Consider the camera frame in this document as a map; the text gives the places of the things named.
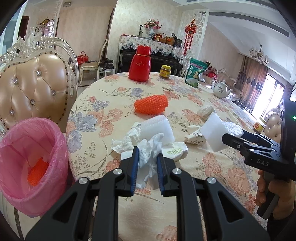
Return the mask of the right tan ornate chair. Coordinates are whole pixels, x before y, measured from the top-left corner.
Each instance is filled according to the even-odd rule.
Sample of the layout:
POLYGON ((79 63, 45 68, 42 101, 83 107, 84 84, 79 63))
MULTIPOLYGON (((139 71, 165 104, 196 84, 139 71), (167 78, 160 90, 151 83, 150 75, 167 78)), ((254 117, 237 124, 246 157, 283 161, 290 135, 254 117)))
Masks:
POLYGON ((264 116, 266 121, 266 126, 263 129, 264 134, 270 139, 277 143, 280 143, 281 139, 281 119, 280 119, 280 109, 272 108, 264 116))

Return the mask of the red thermos bottle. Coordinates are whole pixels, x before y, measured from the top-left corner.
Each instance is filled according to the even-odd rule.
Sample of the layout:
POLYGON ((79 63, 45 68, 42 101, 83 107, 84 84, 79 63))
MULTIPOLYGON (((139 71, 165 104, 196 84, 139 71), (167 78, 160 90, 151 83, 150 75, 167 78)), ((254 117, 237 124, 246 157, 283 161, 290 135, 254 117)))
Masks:
POLYGON ((149 80, 151 71, 151 47, 139 45, 136 54, 133 56, 128 78, 137 82, 146 82, 149 80))

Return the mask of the tan leather ornate chair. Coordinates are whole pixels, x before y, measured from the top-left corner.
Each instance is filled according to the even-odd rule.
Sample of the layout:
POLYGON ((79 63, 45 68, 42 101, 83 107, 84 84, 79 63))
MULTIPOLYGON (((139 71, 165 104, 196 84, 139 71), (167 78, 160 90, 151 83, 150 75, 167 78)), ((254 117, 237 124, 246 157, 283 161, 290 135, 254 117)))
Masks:
POLYGON ((28 118, 47 118, 65 132, 78 82, 69 43, 30 28, 1 56, 1 137, 28 118))

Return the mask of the white sofa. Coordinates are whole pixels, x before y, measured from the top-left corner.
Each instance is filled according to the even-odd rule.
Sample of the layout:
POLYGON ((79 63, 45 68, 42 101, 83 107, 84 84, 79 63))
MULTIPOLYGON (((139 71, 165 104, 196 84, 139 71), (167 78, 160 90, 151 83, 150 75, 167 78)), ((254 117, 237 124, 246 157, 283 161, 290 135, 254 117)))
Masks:
POLYGON ((211 66, 211 63, 207 61, 207 64, 209 65, 208 69, 203 73, 202 77, 205 80, 205 82, 209 85, 212 84, 213 81, 225 81, 225 83, 228 86, 228 89, 232 88, 233 91, 231 92, 232 96, 235 98, 238 98, 241 96, 241 91, 236 88, 236 79, 231 78, 227 72, 226 69, 216 69, 211 66))

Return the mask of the white floral teapot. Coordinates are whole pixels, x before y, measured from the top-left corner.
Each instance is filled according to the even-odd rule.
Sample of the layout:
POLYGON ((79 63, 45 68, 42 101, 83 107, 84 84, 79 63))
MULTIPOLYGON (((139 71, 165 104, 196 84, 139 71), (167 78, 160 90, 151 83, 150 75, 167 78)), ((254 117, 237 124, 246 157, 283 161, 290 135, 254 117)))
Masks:
POLYGON ((219 99, 226 98, 233 91, 232 88, 228 89, 228 85, 225 80, 213 80, 211 83, 211 89, 213 90, 213 94, 219 99))

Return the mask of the white tissue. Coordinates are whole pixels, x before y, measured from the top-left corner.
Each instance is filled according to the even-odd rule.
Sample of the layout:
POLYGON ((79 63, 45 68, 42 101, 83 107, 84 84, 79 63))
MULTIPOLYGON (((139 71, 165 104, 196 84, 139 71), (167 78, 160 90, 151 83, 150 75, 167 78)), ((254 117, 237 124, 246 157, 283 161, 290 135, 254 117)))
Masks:
POLYGON ((158 189, 157 156, 162 152, 162 138, 159 133, 150 140, 143 139, 138 144, 139 162, 137 171, 137 189, 144 189, 148 184, 152 189, 158 189))

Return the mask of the green snack bag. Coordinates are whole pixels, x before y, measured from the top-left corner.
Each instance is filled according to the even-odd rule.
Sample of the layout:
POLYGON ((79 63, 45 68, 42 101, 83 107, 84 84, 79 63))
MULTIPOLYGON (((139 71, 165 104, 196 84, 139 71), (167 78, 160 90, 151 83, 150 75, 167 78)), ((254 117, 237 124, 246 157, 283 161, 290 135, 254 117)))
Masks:
POLYGON ((207 63, 191 58, 189 62, 189 67, 187 69, 185 83, 190 85, 191 87, 197 88, 200 75, 207 69, 207 63))

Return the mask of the flower bouquet vase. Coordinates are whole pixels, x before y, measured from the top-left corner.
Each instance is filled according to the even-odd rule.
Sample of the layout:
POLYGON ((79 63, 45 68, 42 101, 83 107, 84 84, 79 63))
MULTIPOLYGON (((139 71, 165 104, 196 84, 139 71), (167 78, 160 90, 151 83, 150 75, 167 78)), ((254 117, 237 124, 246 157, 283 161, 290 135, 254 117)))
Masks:
POLYGON ((149 19, 144 23, 144 27, 148 29, 148 37, 152 40, 156 34, 156 30, 159 30, 162 25, 159 23, 158 19, 149 19))

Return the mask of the orange foam net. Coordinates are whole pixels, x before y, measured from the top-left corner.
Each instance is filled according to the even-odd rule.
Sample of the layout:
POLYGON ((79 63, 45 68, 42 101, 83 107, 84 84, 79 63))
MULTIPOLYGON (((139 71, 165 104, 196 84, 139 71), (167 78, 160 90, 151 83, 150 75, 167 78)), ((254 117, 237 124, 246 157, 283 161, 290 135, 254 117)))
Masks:
POLYGON ((160 114, 168 107, 169 102, 165 95, 152 95, 135 101, 134 109, 141 114, 160 114))
POLYGON ((46 173, 48 167, 49 163, 45 162, 41 157, 36 162, 35 166, 30 169, 27 177, 28 183, 33 187, 37 186, 46 173))

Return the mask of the yellow lid glass jar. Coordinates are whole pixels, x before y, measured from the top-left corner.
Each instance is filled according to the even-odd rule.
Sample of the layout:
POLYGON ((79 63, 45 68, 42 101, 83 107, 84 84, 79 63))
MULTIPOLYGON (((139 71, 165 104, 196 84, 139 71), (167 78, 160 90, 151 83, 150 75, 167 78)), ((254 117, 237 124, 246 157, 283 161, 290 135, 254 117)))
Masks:
POLYGON ((171 75, 171 66, 162 65, 161 70, 159 72, 160 78, 169 79, 171 75))

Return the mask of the printed paper cup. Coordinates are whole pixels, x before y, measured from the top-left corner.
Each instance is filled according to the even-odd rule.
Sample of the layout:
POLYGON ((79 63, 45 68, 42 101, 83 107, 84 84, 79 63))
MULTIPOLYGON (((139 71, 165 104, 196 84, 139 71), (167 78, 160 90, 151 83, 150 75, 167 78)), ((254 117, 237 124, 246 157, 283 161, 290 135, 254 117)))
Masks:
POLYGON ((185 143, 193 145, 203 145, 206 143, 205 137, 200 132, 200 126, 191 125, 187 127, 187 135, 185 136, 185 143))

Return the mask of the crumpled tissue left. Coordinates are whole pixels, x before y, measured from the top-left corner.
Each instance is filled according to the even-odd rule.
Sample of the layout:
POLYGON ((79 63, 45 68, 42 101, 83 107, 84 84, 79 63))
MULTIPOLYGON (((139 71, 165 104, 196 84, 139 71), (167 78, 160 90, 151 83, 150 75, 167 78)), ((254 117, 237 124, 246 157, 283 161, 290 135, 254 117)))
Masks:
POLYGON ((135 122, 129 132, 126 133, 123 140, 112 140, 111 149, 120 154, 121 160, 132 156, 134 146, 140 142, 141 123, 135 122))

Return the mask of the cream chair by piano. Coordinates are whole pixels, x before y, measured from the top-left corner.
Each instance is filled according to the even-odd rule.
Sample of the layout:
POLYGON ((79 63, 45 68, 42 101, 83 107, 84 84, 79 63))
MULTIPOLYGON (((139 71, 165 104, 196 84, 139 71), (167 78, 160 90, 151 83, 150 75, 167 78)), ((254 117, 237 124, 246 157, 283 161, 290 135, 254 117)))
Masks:
POLYGON ((106 49, 107 43, 108 43, 108 40, 105 39, 103 46, 99 52, 99 56, 98 56, 97 60, 86 61, 85 63, 81 64, 80 69, 79 69, 79 84, 80 85, 82 85, 83 73, 85 71, 92 71, 92 70, 98 71, 100 62, 105 58, 105 52, 106 52, 105 49, 106 49))

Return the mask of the jar at table edge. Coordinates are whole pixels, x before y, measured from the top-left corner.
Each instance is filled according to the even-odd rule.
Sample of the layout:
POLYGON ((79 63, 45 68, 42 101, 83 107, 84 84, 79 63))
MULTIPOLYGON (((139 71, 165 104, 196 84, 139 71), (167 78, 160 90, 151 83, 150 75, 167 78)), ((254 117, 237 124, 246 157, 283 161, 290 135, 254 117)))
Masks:
POLYGON ((256 120, 256 122, 253 125, 253 130, 256 133, 262 133, 262 131, 264 130, 265 126, 266 126, 267 121, 262 118, 261 116, 256 120))

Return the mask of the white foam sheet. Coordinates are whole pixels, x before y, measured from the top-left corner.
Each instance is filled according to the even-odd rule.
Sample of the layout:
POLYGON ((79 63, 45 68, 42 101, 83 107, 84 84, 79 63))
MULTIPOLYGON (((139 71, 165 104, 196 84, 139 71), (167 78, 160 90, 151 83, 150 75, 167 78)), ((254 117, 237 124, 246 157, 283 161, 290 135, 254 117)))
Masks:
POLYGON ((204 136, 213 152, 218 152, 227 148, 222 142, 222 136, 226 133, 240 138, 243 129, 233 122, 222 121, 216 113, 211 113, 206 122, 200 128, 200 133, 204 136))
POLYGON ((143 121, 140 125, 140 138, 142 140, 150 140, 153 136, 159 133, 164 134, 161 140, 163 145, 168 145, 175 141, 170 122, 164 115, 157 115, 143 121))

